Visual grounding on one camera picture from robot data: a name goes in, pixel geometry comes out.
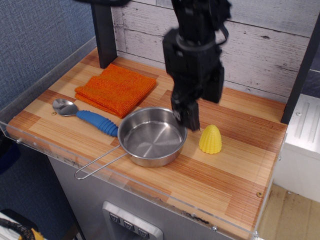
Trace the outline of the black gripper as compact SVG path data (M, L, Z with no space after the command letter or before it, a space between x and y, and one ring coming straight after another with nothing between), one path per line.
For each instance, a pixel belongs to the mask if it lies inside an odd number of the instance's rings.
M222 49L211 41L192 45L171 29L163 38L166 72L173 78L172 112L177 122L192 130L200 129L198 98L219 103L225 69L220 61Z

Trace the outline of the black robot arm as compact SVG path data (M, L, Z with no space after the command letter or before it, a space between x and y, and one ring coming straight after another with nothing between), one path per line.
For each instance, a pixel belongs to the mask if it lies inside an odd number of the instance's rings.
M162 46L166 72L174 82L171 107L178 123L192 131L200 128L197 100L218 103L225 69L216 32L229 37L224 22L231 17L227 0L173 0L178 28L170 29Z

